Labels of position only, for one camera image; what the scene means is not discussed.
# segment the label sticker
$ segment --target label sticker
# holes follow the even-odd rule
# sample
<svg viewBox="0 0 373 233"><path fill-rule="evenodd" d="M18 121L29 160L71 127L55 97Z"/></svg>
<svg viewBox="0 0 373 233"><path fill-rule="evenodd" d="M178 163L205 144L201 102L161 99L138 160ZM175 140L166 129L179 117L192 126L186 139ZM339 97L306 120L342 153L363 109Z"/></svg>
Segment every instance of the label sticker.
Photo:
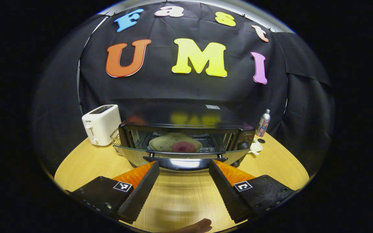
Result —
<svg viewBox="0 0 373 233"><path fill-rule="evenodd" d="M220 109L217 105L205 105L209 109Z"/></svg>
<svg viewBox="0 0 373 233"><path fill-rule="evenodd" d="M244 181L244 182L240 182L240 183L234 184L234 187L239 192L241 192L241 191L246 190L246 189L251 189L253 186L251 186L247 181Z"/></svg>
<svg viewBox="0 0 373 233"><path fill-rule="evenodd" d="M113 188L123 192L127 192L131 187L131 184L119 181Z"/></svg>

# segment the oven door handle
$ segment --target oven door handle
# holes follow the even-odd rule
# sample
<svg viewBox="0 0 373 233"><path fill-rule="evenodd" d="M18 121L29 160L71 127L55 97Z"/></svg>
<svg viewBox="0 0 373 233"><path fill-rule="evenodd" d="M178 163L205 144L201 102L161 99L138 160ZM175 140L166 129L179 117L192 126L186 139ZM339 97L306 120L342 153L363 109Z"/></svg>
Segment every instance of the oven door handle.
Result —
<svg viewBox="0 0 373 233"><path fill-rule="evenodd" d="M148 162L158 161L161 168L175 171L198 171L209 168L212 159L225 162L228 158L218 155L217 158L160 158L150 153L149 157L143 157Z"/></svg>

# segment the toaster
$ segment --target toaster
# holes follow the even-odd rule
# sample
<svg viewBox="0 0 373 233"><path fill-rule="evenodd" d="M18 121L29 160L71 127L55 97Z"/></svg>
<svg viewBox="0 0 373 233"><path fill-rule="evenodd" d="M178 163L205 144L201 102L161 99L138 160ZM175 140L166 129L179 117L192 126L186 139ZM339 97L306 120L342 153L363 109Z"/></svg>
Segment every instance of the toaster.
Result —
<svg viewBox="0 0 373 233"><path fill-rule="evenodd" d="M117 105L103 105L82 117L87 136L93 145L107 146L112 140L110 134L121 123Z"/></svg>
<svg viewBox="0 0 373 233"><path fill-rule="evenodd" d="M156 103L130 115L111 138L133 167L159 161L169 170L199 171L211 159L237 167L254 135L254 127L225 106Z"/></svg>

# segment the orange letter u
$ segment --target orange letter u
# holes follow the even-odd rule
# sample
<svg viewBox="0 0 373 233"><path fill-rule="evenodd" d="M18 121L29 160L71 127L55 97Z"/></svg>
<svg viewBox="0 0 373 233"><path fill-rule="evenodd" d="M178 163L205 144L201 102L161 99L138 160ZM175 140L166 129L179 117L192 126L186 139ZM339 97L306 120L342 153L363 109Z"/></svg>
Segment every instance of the orange letter u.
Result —
<svg viewBox="0 0 373 233"><path fill-rule="evenodd" d="M139 40L132 43L135 46L135 51L133 54L133 61L128 66L120 66L120 55L122 50L127 46L127 44L115 44L110 46L108 51L108 57L106 61L106 72L112 77L125 77L133 75L138 72L142 67L143 59L145 57L145 49L148 44L151 43L151 40Z"/></svg>

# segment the white toaster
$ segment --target white toaster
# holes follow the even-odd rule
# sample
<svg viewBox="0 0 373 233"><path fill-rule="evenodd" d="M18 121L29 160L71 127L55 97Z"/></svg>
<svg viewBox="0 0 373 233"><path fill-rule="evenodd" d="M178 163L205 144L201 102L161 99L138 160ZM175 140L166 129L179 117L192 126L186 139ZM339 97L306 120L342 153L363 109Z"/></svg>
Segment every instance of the white toaster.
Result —
<svg viewBox="0 0 373 233"><path fill-rule="evenodd" d="M93 145L107 146L111 143L110 134L121 123L117 105L103 105L82 116L87 136Z"/></svg>

